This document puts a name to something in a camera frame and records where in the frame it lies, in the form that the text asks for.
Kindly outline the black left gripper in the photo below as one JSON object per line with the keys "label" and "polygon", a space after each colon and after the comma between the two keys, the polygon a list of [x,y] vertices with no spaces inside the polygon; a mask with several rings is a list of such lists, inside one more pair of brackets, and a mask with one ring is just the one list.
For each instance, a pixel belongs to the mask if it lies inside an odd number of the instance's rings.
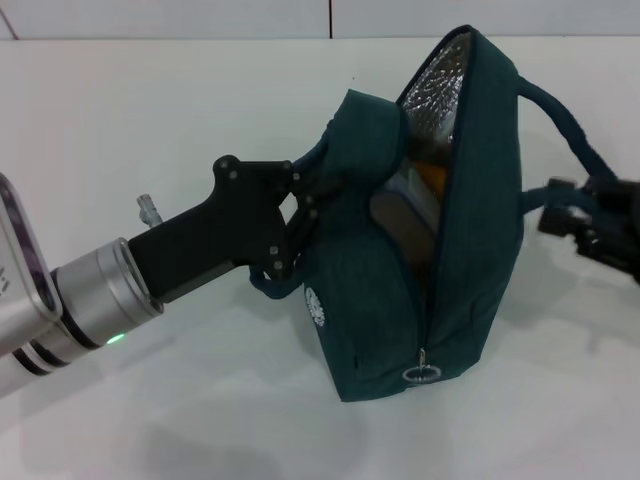
{"label": "black left gripper", "polygon": [[[340,175],[291,161],[213,164],[214,187],[202,203],[131,238],[129,250],[152,297],[170,303],[239,266],[276,280],[293,274],[320,212],[344,189]],[[280,205],[292,195],[285,222]]]}

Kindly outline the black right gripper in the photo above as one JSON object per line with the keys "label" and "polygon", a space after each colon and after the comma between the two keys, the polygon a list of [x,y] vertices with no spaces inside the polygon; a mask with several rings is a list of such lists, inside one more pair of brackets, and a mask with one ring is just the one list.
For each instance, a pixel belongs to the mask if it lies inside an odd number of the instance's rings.
{"label": "black right gripper", "polygon": [[547,183],[551,201],[595,201],[591,220],[571,208],[547,206],[537,230],[586,245],[583,255],[631,276],[639,283],[639,182],[590,178],[583,188],[554,177]]}

